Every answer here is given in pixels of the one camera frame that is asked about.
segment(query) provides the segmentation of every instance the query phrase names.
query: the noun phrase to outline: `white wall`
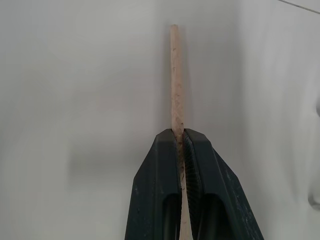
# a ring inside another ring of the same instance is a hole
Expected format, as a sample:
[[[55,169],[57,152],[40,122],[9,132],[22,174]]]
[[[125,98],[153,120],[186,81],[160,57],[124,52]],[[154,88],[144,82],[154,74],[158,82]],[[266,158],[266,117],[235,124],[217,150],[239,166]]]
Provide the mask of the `white wall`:
[[[185,126],[238,175],[266,240],[317,239],[320,15],[275,0],[0,2],[0,239],[120,240],[133,177]]]

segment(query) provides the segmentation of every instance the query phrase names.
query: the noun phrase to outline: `white background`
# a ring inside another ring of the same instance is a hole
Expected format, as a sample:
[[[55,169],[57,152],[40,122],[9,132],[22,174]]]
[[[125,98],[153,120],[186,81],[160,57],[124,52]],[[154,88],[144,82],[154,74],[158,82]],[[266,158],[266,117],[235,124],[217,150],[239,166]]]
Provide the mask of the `white background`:
[[[2,0],[1,240],[124,239],[133,177],[171,124],[170,24],[185,127],[237,174],[266,240],[319,238],[320,15],[276,0]]]

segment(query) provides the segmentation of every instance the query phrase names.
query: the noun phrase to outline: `wooden dowel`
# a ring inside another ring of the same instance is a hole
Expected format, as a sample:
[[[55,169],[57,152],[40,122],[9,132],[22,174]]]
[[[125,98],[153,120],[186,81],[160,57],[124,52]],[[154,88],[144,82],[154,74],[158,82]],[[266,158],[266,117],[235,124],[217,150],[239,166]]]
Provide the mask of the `wooden dowel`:
[[[171,127],[177,143],[179,173],[182,188],[182,209],[180,240],[190,240],[191,224],[189,216],[185,161],[183,151],[184,139],[184,92],[182,84],[181,69],[181,46],[180,36],[177,25],[170,28],[170,45],[171,45]]]

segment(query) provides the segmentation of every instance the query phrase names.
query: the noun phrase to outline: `wooden stick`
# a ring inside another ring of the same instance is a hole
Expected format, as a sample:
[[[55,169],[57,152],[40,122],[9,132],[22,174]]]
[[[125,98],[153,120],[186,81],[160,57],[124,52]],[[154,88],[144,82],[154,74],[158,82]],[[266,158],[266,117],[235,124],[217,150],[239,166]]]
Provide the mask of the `wooden stick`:
[[[184,162],[184,94],[182,85],[181,70],[181,47],[180,36],[177,25],[170,28],[171,42],[171,127],[176,139],[178,150],[179,173],[182,188],[182,209],[181,209],[181,225],[180,240],[190,240],[191,224],[189,216],[187,187],[185,178],[185,162]]]

